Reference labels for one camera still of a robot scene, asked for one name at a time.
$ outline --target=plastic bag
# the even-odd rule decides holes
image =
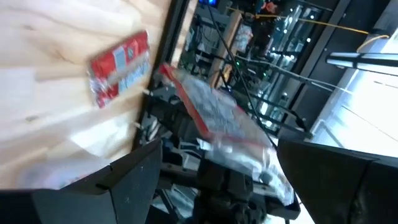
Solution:
[[[213,146],[207,159],[251,175],[254,180],[266,172],[280,201],[284,205],[293,203],[293,188],[270,140],[232,97],[183,70],[164,65],[159,72],[174,84],[199,133]]]
[[[110,164],[107,159],[59,159],[35,164],[23,170],[17,180],[20,189],[54,189],[68,186]]]
[[[234,46],[238,51],[245,53],[246,47],[248,46],[249,41],[252,37],[253,33],[251,28],[247,25],[241,25],[239,27],[238,33],[236,34]]]
[[[150,69],[148,34],[142,31],[90,61],[90,87],[102,108]]]

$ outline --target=wood grain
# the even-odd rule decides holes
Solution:
[[[84,153],[115,160],[129,152],[149,75],[100,110],[87,60],[145,29],[153,62],[169,6],[170,0],[0,0],[0,188],[17,187],[19,172],[40,161]]]
[[[178,67],[178,62],[180,61],[181,53],[185,46],[185,38],[189,33],[189,29],[191,26],[191,21],[193,15],[195,13],[195,9],[197,8],[198,0],[191,0],[188,4],[187,13],[184,17],[184,22],[181,27],[180,37],[178,38],[177,45],[175,46],[173,57],[172,57],[172,66]]]

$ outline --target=black metal frame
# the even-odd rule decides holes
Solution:
[[[330,13],[330,10],[326,10],[326,9],[323,9],[323,10],[324,10],[323,13],[321,13],[321,15],[320,15],[320,20],[321,20],[321,21],[326,21],[326,20],[328,20],[328,19],[330,18],[331,13]],[[289,36],[289,38],[288,38],[288,40],[287,40],[288,43],[289,43],[290,40],[292,39],[292,34],[297,30],[297,28],[298,28],[298,26],[295,26],[295,27],[294,27],[293,31],[291,32],[291,34],[290,34],[290,36]],[[311,37],[312,39],[318,39],[319,36],[321,35],[321,31],[322,31],[323,29],[324,29],[324,27],[321,27],[321,28],[319,28],[319,27],[314,27],[314,28],[312,29],[312,31],[311,31],[312,34],[310,35],[310,37]],[[298,58],[299,58],[299,59],[298,59],[298,61],[294,64],[294,66],[293,66],[293,68],[292,68],[292,70],[293,70],[295,73],[299,73],[299,71],[297,71],[297,70],[303,69],[303,62],[304,62],[304,61],[307,61],[307,60],[306,60],[306,57],[309,57],[309,56],[310,56],[309,52],[311,52],[311,51],[313,50],[313,48],[314,48],[314,46],[315,46],[315,43],[316,43],[316,42],[309,43],[303,52],[299,52],[299,53],[298,53]],[[288,44],[286,44],[286,46],[284,47],[282,53],[286,52],[287,47],[288,47]],[[280,59],[278,59],[277,65],[279,65],[281,61],[282,61],[282,57],[281,57]],[[293,76],[293,75],[291,75],[291,74],[289,74],[289,73],[281,72],[281,71],[276,70],[276,69],[272,69],[272,70],[273,70],[273,73],[276,72],[277,75],[276,75],[275,78],[273,79],[271,89],[275,88],[275,86],[278,86],[278,83],[279,83],[279,82],[285,82],[286,80],[289,80],[290,78],[293,78],[294,80],[298,80],[298,81],[302,82],[303,84],[311,85],[311,86],[314,86],[315,88],[325,90],[324,88],[321,88],[321,87],[319,87],[319,86],[313,85],[311,82],[308,82],[307,80],[304,80],[303,78],[295,77],[295,76]],[[221,71],[219,71],[219,75],[218,75],[218,77],[217,77],[217,83],[219,82],[219,79],[220,79],[220,78],[223,80],[224,84],[225,84],[226,86],[228,86],[227,83],[229,83],[230,80],[226,80],[225,77],[222,76],[222,72],[221,72]],[[278,125],[279,129],[280,129],[280,128],[284,128],[284,129],[288,129],[288,130],[290,130],[290,131],[293,131],[293,132],[295,132],[295,133],[297,133],[297,134],[303,134],[303,132],[302,132],[301,130],[295,129],[295,128],[294,128],[293,126],[291,126],[291,125],[285,125],[285,123],[283,122],[283,121],[285,120],[285,117],[287,117],[286,114],[284,115],[284,117],[282,117],[282,122],[279,122],[279,121],[274,120],[274,119],[271,119],[271,121],[273,121],[273,123],[275,123],[276,125]],[[279,132],[279,129],[278,129],[277,131],[271,131],[271,130],[264,130],[264,131],[267,131],[267,132],[272,133],[272,134],[274,134],[274,135],[277,136],[277,133]],[[305,136],[305,138],[308,138],[308,137],[310,137],[311,135],[309,135],[309,134],[306,133],[306,131],[305,131],[305,132],[304,132],[304,135],[302,135],[302,136]]]
[[[163,28],[162,38],[160,39],[160,44],[157,50],[157,56],[153,64],[153,69],[150,75],[150,81],[148,89],[154,87],[154,74],[157,68],[164,62],[170,63],[173,57],[175,46],[177,45],[178,37],[180,36],[180,31],[184,18],[188,9],[190,1],[187,0],[172,0],[169,7],[169,13],[166,17],[166,22]],[[148,98],[144,97],[141,103],[141,112],[137,120],[141,123],[144,119],[146,109],[149,105]],[[136,137],[134,139],[132,149],[141,147],[140,139],[142,137],[142,130],[137,130]]]

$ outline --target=black panel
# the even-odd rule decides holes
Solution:
[[[0,223],[40,223],[30,191],[2,191],[0,202]]]
[[[41,223],[117,223],[109,192],[103,195],[84,195],[57,190],[38,190],[32,198]]]
[[[370,156],[357,152],[280,140],[282,169],[315,223],[347,223],[351,201]]]
[[[171,224],[172,216],[162,210],[151,206],[145,224]]]
[[[388,3],[389,0],[351,0],[339,25],[354,27],[359,30],[371,30]],[[309,78],[337,85],[345,73],[345,70],[327,64],[325,62],[326,56],[331,52],[355,52],[364,42],[365,38],[365,34],[335,29],[320,57],[311,59],[317,62]],[[302,85],[298,89],[296,99],[291,102],[290,108],[295,110],[301,117],[305,118],[306,125],[311,127],[329,99],[329,96],[330,93],[327,91],[320,91],[317,88]],[[295,126],[294,121],[291,119],[285,122]],[[281,130],[279,137],[302,139],[295,133],[286,129]]]
[[[354,202],[352,224],[396,223],[398,220],[398,162],[373,162]]]
[[[119,223],[145,222],[159,180],[161,162],[161,150],[153,152],[112,188]]]

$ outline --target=glass panel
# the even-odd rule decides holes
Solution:
[[[321,11],[314,7],[302,6],[296,3],[294,7],[288,8],[282,15],[286,16],[286,18],[277,20],[265,58],[270,63],[291,71],[299,59],[300,53],[312,41],[310,36],[316,25],[300,19],[316,21],[320,18]],[[286,91],[284,91],[289,78],[280,74],[276,69],[271,69],[271,72],[268,71],[267,74],[271,86],[266,90],[264,98],[281,106],[287,106],[288,99],[293,97],[287,96]],[[279,108],[267,106],[266,111],[264,111],[264,106],[262,108],[263,110],[260,110],[262,114],[282,121],[284,112]],[[278,125],[270,122],[267,122],[266,126],[273,131],[279,130]]]

